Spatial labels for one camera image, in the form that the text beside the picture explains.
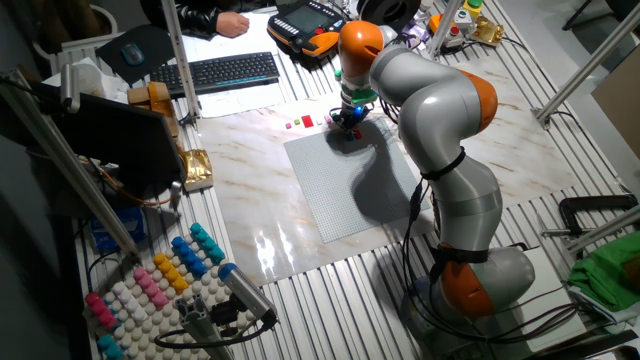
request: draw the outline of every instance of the pink lego brick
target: pink lego brick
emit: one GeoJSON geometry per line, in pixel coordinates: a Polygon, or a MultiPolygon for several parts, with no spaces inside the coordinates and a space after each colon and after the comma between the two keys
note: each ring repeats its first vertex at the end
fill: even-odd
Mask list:
{"type": "Polygon", "coordinates": [[[133,278],[136,279],[138,285],[140,285],[145,294],[147,294],[149,300],[156,306],[156,309],[160,310],[169,303],[167,296],[160,291],[158,285],[156,285],[144,268],[137,268],[133,272],[133,278]]]}
{"type": "Polygon", "coordinates": [[[119,325],[118,320],[113,316],[107,305],[97,293],[90,293],[84,301],[89,305],[93,314],[98,318],[100,324],[107,330],[112,330],[119,325]]]}

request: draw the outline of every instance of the yellow object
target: yellow object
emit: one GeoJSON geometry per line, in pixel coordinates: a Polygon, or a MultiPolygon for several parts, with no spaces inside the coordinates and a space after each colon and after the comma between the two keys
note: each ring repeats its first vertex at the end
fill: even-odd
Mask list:
{"type": "Polygon", "coordinates": [[[195,149],[180,152],[180,157],[184,161],[187,170],[187,180],[184,188],[187,191],[202,189],[213,186],[213,169],[209,155],[205,150],[195,149]]]}
{"type": "Polygon", "coordinates": [[[498,46],[503,36],[504,27],[502,25],[496,25],[486,17],[479,16],[476,20],[476,29],[469,35],[469,39],[491,46],[498,46]]]}
{"type": "Polygon", "coordinates": [[[165,254],[156,254],[156,256],[153,257],[153,263],[156,264],[156,267],[158,267],[162,275],[169,280],[171,286],[176,289],[177,294],[182,294],[182,292],[189,287],[189,284],[187,284],[165,254]]]}
{"type": "Polygon", "coordinates": [[[462,7],[469,11],[472,18],[477,19],[478,15],[480,15],[480,10],[482,10],[482,1],[472,0],[471,4],[469,4],[469,0],[465,0],[462,7]]]}

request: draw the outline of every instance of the person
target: person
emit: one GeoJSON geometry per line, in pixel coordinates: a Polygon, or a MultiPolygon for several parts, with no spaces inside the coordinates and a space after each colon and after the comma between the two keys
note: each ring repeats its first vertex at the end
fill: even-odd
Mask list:
{"type": "MultiPolygon", "coordinates": [[[[229,38],[249,30],[249,19],[239,12],[274,5],[274,0],[175,0],[180,28],[185,35],[211,38],[220,34],[229,38]]],[[[140,0],[149,21],[166,28],[161,0],[140,0]]]]}

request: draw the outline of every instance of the white paper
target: white paper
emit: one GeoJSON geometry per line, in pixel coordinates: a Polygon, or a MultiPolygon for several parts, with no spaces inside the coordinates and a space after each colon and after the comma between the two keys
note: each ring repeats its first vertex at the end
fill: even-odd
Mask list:
{"type": "MultiPolygon", "coordinates": [[[[129,90],[129,84],[124,82],[124,80],[107,76],[98,69],[96,64],[91,60],[91,58],[84,58],[80,61],[74,62],[72,65],[85,64],[90,65],[96,68],[98,72],[100,72],[100,81],[102,82],[102,87],[104,88],[105,98],[111,101],[117,101],[122,104],[129,104],[129,100],[127,98],[127,90],[129,90]]],[[[44,84],[51,86],[60,86],[60,74],[53,75],[47,80],[43,81],[44,84]]]]}
{"type": "Polygon", "coordinates": [[[249,30],[233,39],[216,35],[207,41],[184,36],[184,49],[189,62],[256,52],[277,54],[278,46],[267,33],[267,22],[271,15],[244,13],[242,16],[249,19],[249,30]]]}
{"type": "MultiPolygon", "coordinates": [[[[278,46],[267,33],[267,22],[271,15],[256,13],[242,15],[249,19],[249,30],[233,39],[217,35],[211,41],[207,41],[185,36],[184,48],[189,62],[256,52],[270,52],[277,61],[278,46]]],[[[205,118],[231,115],[284,103],[282,91],[277,83],[200,95],[198,100],[202,106],[202,116],[205,118]]]]}
{"type": "Polygon", "coordinates": [[[202,117],[211,118],[284,103],[277,83],[198,96],[202,117]]]}

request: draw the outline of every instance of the black keyboard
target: black keyboard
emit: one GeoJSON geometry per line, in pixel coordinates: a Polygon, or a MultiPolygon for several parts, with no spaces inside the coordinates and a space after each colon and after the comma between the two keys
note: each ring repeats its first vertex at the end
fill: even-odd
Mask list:
{"type": "MultiPolygon", "coordinates": [[[[197,95],[271,84],[280,77],[270,52],[196,61],[189,63],[189,67],[197,95]]],[[[151,81],[167,84],[172,98],[184,96],[177,65],[151,71],[151,81]]]]}

